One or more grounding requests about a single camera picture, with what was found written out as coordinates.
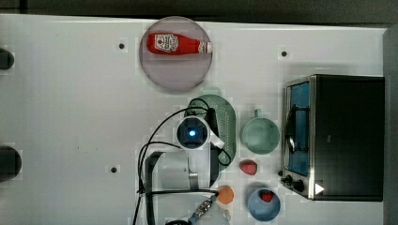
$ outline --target black cable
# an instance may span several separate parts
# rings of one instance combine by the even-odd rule
[[[173,114],[171,114],[171,115],[169,115],[167,118],[165,118],[165,119],[158,125],[158,127],[156,127],[155,131],[153,131],[152,135],[150,136],[150,138],[149,138],[149,140],[148,140],[148,143],[150,143],[150,142],[152,141],[152,139],[153,139],[153,137],[155,136],[156,132],[158,132],[158,130],[161,128],[161,126],[162,126],[164,123],[166,123],[170,118],[172,118],[173,116],[175,116],[175,115],[177,115],[177,114],[179,114],[179,113],[182,113],[182,112],[185,112],[185,111],[188,111],[188,110],[193,110],[193,109],[199,109],[199,110],[205,110],[205,111],[207,111],[207,109],[205,109],[205,108],[203,108],[203,107],[189,107],[189,108],[185,108],[185,109],[179,110],[179,111],[177,111],[177,112],[174,112]],[[139,173],[138,176],[139,176],[139,179],[141,180],[141,182],[143,182],[143,181],[142,181],[142,168],[143,168],[144,159],[145,159],[145,155],[146,155],[147,149],[148,149],[148,145],[145,147],[144,153],[143,153],[142,158],[141,158],[141,162],[139,162],[139,165],[138,165],[138,166],[139,166],[139,168],[138,168],[138,173]]]
[[[166,144],[166,145],[173,146],[173,147],[175,147],[175,148],[181,148],[181,147],[178,146],[178,145],[175,145],[175,144],[172,144],[172,143],[168,143],[168,142],[148,142],[148,143],[144,144],[143,147],[141,148],[141,150],[140,150],[140,155],[138,156],[138,161],[140,161],[140,158],[141,158],[141,154],[142,154],[142,152],[143,152],[143,149],[144,149],[145,147],[149,146],[150,144],[153,144],[153,143],[162,143],[162,144]],[[141,173],[141,170],[142,170],[142,169],[143,169],[142,167],[141,167],[141,168],[140,168],[140,167],[137,168],[139,174]],[[140,182],[140,187],[143,187],[144,184],[143,184],[143,180],[142,180],[141,177],[139,178],[139,182]],[[142,193],[143,193],[143,190],[145,190],[145,189],[139,189],[139,193],[142,194]]]
[[[221,165],[223,165],[224,167],[227,167],[227,166],[229,166],[231,164],[232,159],[231,159],[231,156],[229,156],[229,154],[224,149],[222,149],[222,152],[224,152],[226,154],[226,156],[228,157],[228,163],[223,163],[223,162],[220,161],[220,159],[219,159],[219,163]]]
[[[207,102],[205,102],[203,99],[201,99],[199,97],[192,99],[188,105],[190,106],[194,101],[202,101],[207,106],[207,109],[210,109]]]
[[[166,223],[166,225],[190,225],[190,223],[184,220],[174,220]]]
[[[179,114],[179,113],[182,113],[182,112],[186,112],[186,111],[188,111],[188,110],[193,110],[193,109],[208,111],[208,109],[205,109],[205,108],[203,108],[203,107],[188,107],[188,108],[186,108],[186,109],[182,109],[182,110],[179,110],[179,111],[177,111],[177,112],[174,112],[173,114],[171,114],[171,115],[169,115],[167,118],[165,118],[165,119],[158,125],[158,127],[156,127],[155,131],[153,131],[152,135],[150,136],[148,142],[141,148],[140,154],[139,154],[139,156],[138,156],[138,162],[137,162],[137,172],[138,172],[138,179],[139,179],[138,193],[139,193],[140,195],[143,194],[143,193],[145,193],[144,181],[143,181],[143,178],[142,178],[142,169],[143,169],[143,164],[144,164],[144,159],[145,159],[146,151],[147,151],[147,149],[148,149],[148,146],[151,144],[151,141],[152,141],[153,137],[155,136],[156,132],[158,132],[158,130],[161,128],[161,126],[162,126],[164,123],[166,123],[166,121],[168,121],[168,120],[169,120],[170,118],[172,118],[173,116],[175,116],[175,115],[177,115],[177,114]],[[135,224],[136,224],[136,221],[137,221],[137,215],[138,215],[138,210],[139,210],[139,207],[140,207],[140,203],[141,203],[141,196],[140,196],[140,198],[138,199],[138,203],[137,203],[137,206],[136,206],[136,208],[135,208],[134,220],[133,220],[133,222],[132,222],[133,225],[135,225]]]
[[[193,99],[190,101],[190,103],[188,104],[188,107],[191,107],[191,104],[192,104],[194,101],[201,101],[201,102],[203,102],[203,103],[206,105],[206,107],[207,107],[208,110],[210,109],[210,106],[207,104],[207,102],[205,102],[203,99],[201,99],[201,98],[199,98],[199,97],[193,98]],[[196,112],[195,112],[194,115],[206,114],[206,113],[207,113],[207,111],[206,111],[206,112],[201,112],[201,113],[196,113]],[[187,116],[187,115],[191,115],[191,114],[189,114],[188,112],[185,112],[184,116]]]
[[[137,216],[138,216],[138,210],[140,209],[140,204],[141,204],[141,196],[138,198],[137,205],[135,206],[135,213],[134,213],[134,220],[132,221],[132,224],[135,225],[135,222],[137,221]]]
[[[152,191],[147,193],[146,195],[183,194],[183,193],[212,193],[216,197],[218,197],[220,194],[218,190],[212,190],[212,189],[180,189],[180,190]]]

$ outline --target blue bowl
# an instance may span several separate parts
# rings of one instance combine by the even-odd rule
[[[271,202],[265,202],[260,195],[265,192],[272,192],[269,189],[257,189],[249,198],[248,207],[252,216],[259,221],[270,221],[278,216],[281,210],[281,201],[278,196],[273,193]]]

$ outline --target red ketchup bottle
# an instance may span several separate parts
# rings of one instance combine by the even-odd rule
[[[210,42],[205,42],[174,33],[152,33],[146,46],[155,54],[181,55],[189,53],[211,53]]]

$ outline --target teal cup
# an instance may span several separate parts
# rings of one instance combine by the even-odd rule
[[[278,127],[263,117],[261,110],[254,111],[254,119],[249,121],[242,132],[241,140],[255,154],[272,152],[279,143]]]

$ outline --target red fruit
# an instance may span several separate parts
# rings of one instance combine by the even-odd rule
[[[273,199],[273,192],[272,191],[263,191],[260,193],[260,198],[266,202],[270,203]]]
[[[239,167],[248,175],[255,175],[257,173],[257,163],[255,163],[253,160],[243,160],[240,162]]]

